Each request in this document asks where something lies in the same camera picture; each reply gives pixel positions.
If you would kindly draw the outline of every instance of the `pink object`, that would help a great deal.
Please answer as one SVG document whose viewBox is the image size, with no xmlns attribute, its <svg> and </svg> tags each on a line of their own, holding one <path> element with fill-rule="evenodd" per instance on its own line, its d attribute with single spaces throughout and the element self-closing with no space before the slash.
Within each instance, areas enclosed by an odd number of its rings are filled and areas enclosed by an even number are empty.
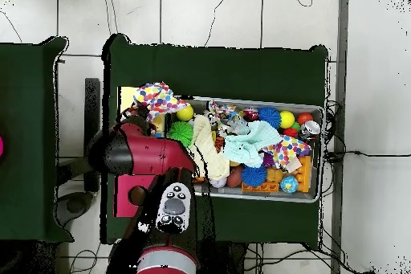
<svg viewBox="0 0 411 274">
<path fill-rule="evenodd" d="M 117 215 L 114 211 L 113 205 L 113 215 L 117 218 L 131 218 L 136 212 L 138 206 L 134 206 L 128 200 L 128 192 L 134 186 L 143 186 L 144 188 L 149 188 L 155 175 L 121 175 L 118 177 L 117 184 Z"/>
</svg>

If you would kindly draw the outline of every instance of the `white tile floor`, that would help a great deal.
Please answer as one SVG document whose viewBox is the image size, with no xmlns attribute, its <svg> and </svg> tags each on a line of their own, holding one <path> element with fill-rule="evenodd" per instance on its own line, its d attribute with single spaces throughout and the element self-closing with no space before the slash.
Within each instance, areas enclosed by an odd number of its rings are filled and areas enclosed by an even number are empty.
<svg viewBox="0 0 411 274">
<path fill-rule="evenodd" d="M 134 43 L 172 43 L 203 46 L 209 36 L 214 8 L 221 0 L 0 0 L 0 11 L 13 23 L 24 43 L 39 43 L 51 35 L 69 39 L 66 63 L 59 64 L 59 137 L 60 156 L 83 154 L 84 79 L 103 78 L 103 63 L 98 57 L 69 55 L 100 55 L 109 35 L 116 31 L 126 34 Z M 309 5 L 311 0 L 300 0 Z M 0 14 L 0 42 L 19 42 L 18 36 Z M 208 46 L 253 47 L 260 44 L 261 0 L 225 0 L 216 10 L 216 19 Z M 296 0 L 264 0 L 263 47 L 308 49 L 324 44 L 329 58 L 336 60 L 338 0 L 312 0 L 303 7 Z M 330 67 L 335 82 L 336 66 Z M 330 170 L 325 168 L 324 189 L 329 186 Z M 59 194 L 83 191 L 83 182 L 63 185 Z M 331 197 L 324 199 L 324 227 L 331 233 Z M 87 214 L 74 220 L 68 229 L 74 243 L 60 246 L 60 256 L 75 256 L 83 250 L 99 247 L 99 204 L 95 198 Z M 324 234 L 324 243 L 331 240 Z M 264 246 L 266 258 L 281 258 L 303 249 L 299 244 L 276 243 Z M 96 266 L 91 271 L 74 274 L 104 274 L 111 246 L 101 245 Z M 77 259 L 72 271 L 90 268 L 88 258 Z M 68 274 L 72 258 L 58 260 L 58 274 Z M 247 260 L 246 268 L 255 264 Z M 330 274 L 330 269 L 310 253 L 293 256 L 276 265 L 267 265 L 263 274 Z"/>
</svg>

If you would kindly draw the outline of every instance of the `polka dot fabric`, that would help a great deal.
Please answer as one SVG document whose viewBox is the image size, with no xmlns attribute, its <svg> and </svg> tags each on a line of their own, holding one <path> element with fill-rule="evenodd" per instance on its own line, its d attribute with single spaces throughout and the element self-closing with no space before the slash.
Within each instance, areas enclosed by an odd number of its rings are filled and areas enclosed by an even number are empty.
<svg viewBox="0 0 411 274">
<path fill-rule="evenodd" d="M 307 156 L 311 151 L 311 147 L 300 139 L 284 135 L 280 137 L 283 139 L 281 142 L 266 146 L 262 151 L 273 155 L 274 162 L 281 166 L 286 166 L 293 157 Z"/>
<path fill-rule="evenodd" d="M 134 102 L 142 103 L 149 110 L 148 121 L 162 113 L 177 112 L 186 108 L 189 104 L 173 96 L 173 90 L 164 82 L 146 84 L 136 90 L 133 96 Z"/>
</svg>

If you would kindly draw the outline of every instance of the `fabric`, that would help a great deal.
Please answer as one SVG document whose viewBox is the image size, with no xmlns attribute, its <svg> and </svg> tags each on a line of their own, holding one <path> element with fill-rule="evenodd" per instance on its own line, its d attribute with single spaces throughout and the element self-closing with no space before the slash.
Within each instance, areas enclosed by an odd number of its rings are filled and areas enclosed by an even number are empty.
<svg viewBox="0 0 411 274">
<path fill-rule="evenodd" d="M 284 135 L 280 135 L 280 137 L 282 140 L 278 144 L 262 148 L 262 151 L 274 156 L 276 167 L 286 166 L 291 158 L 307 156 L 311 151 L 311 147 L 300 139 Z"/>
<path fill-rule="evenodd" d="M 244 163 L 251 168 L 259 168 L 262 158 L 258 155 L 260 149 L 276 145 L 283 139 L 279 133 L 266 121 L 248 123 L 250 133 L 247 135 L 227 136 L 223 148 L 224 156 L 233 162 Z"/>
<path fill-rule="evenodd" d="M 139 87 L 133 99 L 136 104 L 140 102 L 147 107 L 149 110 L 147 120 L 150 122 L 162 113 L 177 112 L 189 106 L 182 99 L 175 98 L 173 90 L 164 82 Z"/>
<path fill-rule="evenodd" d="M 224 157 L 222 152 L 217 153 L 209 119 L 202 115 L 194 118 L 190 154 L 200 171 L 200 177 L 206 176 L 206 169 L 208 178 L 215 180 L 228 177 L 230 174 L 230 160 Z"/>
</svg>

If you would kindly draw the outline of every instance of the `orange toy block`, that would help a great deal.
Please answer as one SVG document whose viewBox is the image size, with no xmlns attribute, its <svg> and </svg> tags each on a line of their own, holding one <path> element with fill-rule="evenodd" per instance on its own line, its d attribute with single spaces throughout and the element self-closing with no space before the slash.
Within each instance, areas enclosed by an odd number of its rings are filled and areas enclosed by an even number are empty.
<svg viewBox="0 0 411 274">
<path fill-rule="evenodd" d="M 277 182 L 264 182 L 261 186 L 248 186 L 242 182 L 241 190 L 243 193 L 278 193 L 279 184 Z"/>
<path fill-rule="evenodd" d="M 292 174 L 295 175 L 299 182 L 298 191 L 307 193 L 308 189 L 310 189 L 311 181 L 311 156 L 299 157 L 299 162 L 301 166 L 296 171 L 293 171 Z"/>
</svg>

